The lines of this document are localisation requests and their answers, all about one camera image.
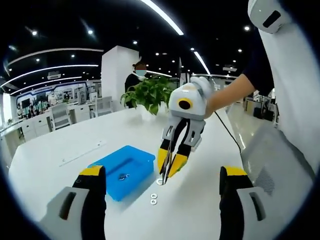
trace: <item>metal washer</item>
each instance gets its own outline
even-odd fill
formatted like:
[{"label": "metal washer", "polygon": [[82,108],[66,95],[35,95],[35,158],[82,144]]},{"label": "metal washer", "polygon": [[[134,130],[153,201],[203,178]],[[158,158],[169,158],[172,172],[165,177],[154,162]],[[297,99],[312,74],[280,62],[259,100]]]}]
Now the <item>metal washer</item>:
[{"label": "metal washer", "polygon": [[158,178],[156,181],[156,184],[162,186],[163,185],[163,181],[162,181],[162,178]]},{"label": "metal washer", "polygon": [[151,199],[150,203],[151,203],[151,205],[156,205],[158,202],[155,199]]},{"label": "metal washer", "polygon": [[150,195],[150,197],[151,197],[152,199],[157,199],[158,195],[155,194],[155,193],[152,193],[152,194]]}]

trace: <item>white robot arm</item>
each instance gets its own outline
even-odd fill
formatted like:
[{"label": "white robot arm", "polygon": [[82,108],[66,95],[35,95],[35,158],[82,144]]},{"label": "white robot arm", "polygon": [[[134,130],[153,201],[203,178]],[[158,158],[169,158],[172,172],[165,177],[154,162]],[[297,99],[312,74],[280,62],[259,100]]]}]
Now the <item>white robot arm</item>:
[{"label": "white robot arm", "polygon": [[[163,142],[158,151],[157,163],[162,184],[171,178],[188,160],[201,142],[206,122],[207,98],[212,94],[211,84],[204,77],[191,77],[190,82],[174,90],[169,100],[169,120],[163,129]],[[172,160],[172,153],[182,130],[187,127],[182,143]]]}]

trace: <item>blue tray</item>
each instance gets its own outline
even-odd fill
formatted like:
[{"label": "blue tray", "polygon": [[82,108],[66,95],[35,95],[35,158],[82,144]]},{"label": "blue tray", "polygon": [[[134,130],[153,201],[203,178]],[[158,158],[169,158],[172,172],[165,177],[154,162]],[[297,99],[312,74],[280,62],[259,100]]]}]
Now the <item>blue tray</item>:
[{"label": "blue tray", "polygon": [[89,165],[103,165],[106,192],[115,201],[121,201],[154,172],[155,156],[133,146],[124,146]]}]

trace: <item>black ceiling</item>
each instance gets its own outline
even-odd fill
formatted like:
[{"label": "black ceiling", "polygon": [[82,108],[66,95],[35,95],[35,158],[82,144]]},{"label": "black ceiling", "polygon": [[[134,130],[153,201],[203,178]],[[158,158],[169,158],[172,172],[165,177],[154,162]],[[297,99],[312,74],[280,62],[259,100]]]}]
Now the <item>black ceiling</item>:
[{"label": "black ceiling", "polygon": [[[243,70],[249,53],[252,24],[247,15],[248,0],[207,1],[153,0],[180,27],[178,35],[157,13],[140,0],[59,0],[34,5],[8,46],[1,76],[9,81],[22,74],[66,65],[99,65],[98,67],[65,67],[57,69],[61,77],[83,76],[82,80],[100,79],[101,56],[116,45],[136,49],[150,71],[173,75],[181,58],[184,71],[206,74],[190,48],[202,56],[211,74],[226,75],[224,66]],[[58,48],[103,50],[62,50],[32,55]],[[11,82],[18,89],[47,81],[47,71],[39,71]],[[3,87],[7,93],[15,90]]]}]

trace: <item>green leaves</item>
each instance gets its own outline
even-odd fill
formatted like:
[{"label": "green leaves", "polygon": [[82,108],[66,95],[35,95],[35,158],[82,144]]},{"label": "green leaves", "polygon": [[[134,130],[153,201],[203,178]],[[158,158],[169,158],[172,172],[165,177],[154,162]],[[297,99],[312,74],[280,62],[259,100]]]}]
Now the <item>green leaves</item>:
[{"label": "green leaves", "polygon": [[157,104],[153,104],[150,106],[149,112],[152,113],[153,115],[157,115],[159,111],[159,107]]},{"label": "green leaves", "polygon": [[168,107],[172,91],[168,78],[153,77],[130,87],[120,99],[123,100],[124,106],[126,103],[131,103],[135,108],[137,105],[143,105],[150,113],[157,115],[161,102]]}]

